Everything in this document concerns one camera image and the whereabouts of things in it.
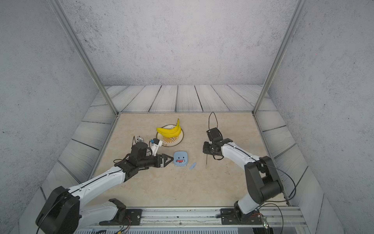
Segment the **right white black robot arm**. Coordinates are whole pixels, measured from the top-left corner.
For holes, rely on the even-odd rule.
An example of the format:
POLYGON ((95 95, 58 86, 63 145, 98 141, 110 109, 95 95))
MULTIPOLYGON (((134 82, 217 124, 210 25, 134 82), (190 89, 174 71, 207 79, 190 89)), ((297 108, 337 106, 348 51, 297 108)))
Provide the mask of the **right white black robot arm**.
POLYGON ((247 194, 235 202, 238 217, 248 215, 265 201, 283 193, 284 188, 272 159, 253 155, 229 138, 224 138, 218 128, 207 130, 209 141, 204 142, 203 153, 229 159, 244 170, 247 194))

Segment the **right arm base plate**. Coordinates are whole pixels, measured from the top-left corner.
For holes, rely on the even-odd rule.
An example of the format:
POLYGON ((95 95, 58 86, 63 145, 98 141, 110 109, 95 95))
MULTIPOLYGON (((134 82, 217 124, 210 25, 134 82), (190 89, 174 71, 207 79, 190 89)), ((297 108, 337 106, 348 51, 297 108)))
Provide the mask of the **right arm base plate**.
POLYGON ((259 209, 248 214, 243 213, 238 206, 233 208, 222 208, 215 218, 221 220, 223 225, 262 225, 263 218, 259 209))

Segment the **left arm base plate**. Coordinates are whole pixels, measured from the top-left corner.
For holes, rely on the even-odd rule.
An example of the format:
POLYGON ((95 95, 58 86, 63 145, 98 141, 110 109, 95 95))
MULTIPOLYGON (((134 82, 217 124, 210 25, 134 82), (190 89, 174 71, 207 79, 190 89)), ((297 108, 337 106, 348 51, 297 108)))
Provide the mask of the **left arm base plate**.
POLYGON ((125 204, 117 199, 110 199, 105 204, 111 205, 117 209, 114 217, 99 222, 100 226, 139 226, 141 221, 142 209, 129 209, 125 204))

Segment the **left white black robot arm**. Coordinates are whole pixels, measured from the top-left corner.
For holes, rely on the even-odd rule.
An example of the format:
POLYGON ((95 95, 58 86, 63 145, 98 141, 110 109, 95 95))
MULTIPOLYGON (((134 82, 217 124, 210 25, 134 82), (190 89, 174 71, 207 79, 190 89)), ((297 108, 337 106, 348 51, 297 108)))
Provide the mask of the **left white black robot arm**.
POLYGON ((110 199, 102 205, 90 207, 87 204, 107 190, 130 180, 139 171, 164 168, 173 160, 171 156, 158 154, 144 142, 134 144, 131 152, 106 172, 70 188, 55 188, 36 218, 38 230, 45 234, 72 234, 100 222, 130 226, 127 207, 119 200, 110 199))

